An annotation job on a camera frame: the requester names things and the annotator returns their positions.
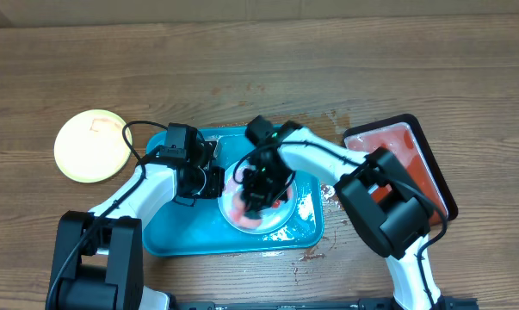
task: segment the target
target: red liquid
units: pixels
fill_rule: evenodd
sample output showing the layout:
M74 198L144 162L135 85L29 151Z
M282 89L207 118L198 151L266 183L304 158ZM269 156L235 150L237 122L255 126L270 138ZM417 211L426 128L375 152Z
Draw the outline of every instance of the red liquid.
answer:
M353 151L373 152L382 146L393 152L420 190L441 209L445 216L448 216L443 201L437 193L437 188L431 181L428 168L423 164L420 150L416 148L412 131L407 125L399 123L371 132L349 136L345 139L345 145ZM375 190L372 197L379 202L390 190L391 188L387 185L385 188ZM429 219L429 224L435 225L438 223L441 223L441 219L435 213Z

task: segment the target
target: yellow plate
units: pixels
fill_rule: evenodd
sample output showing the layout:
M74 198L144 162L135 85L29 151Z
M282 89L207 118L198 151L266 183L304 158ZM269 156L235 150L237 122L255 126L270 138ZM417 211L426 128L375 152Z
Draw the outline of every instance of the yellow plate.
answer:
M100 109L82 112L67 121L54 142L54 159L70 179L93 183L113 176L125 165L131 152L123 141L125 122ZM127 129L127 139L133 142Z

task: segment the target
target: wooden table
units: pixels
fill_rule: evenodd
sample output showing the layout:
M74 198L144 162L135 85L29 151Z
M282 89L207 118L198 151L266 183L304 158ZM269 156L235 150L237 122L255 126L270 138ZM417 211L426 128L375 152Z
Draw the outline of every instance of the wooden table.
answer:
M413 113L459 204L429 249L445 295L519 309L519 15L0 29L0 308L43 308L56 226L133 173L74 183L53 158L86 109L196 127L255 115L345 128ZM141 150L153 134L133 130ZM324 205L324 239L264 255L158 258L145 284L181 301L345 301L390 296L385 262Z

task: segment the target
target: table surface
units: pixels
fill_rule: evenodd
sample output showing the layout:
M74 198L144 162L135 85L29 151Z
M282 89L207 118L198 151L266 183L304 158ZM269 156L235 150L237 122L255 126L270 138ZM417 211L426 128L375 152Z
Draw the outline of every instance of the table surface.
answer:
M0 29L0 308L43 308L60 215L133 173L133 159L98 184L60 173L55 136L86 109L196 127L262 114L334 142L412 113L460 209L429 249L437 284L485 309L519 309L519 15ZM153 133L134 128L136 146ZM336 201L324 217L306 251L145 254L145 284L181 301L390 296L384 260ZM313 252L324 257L300 261Z

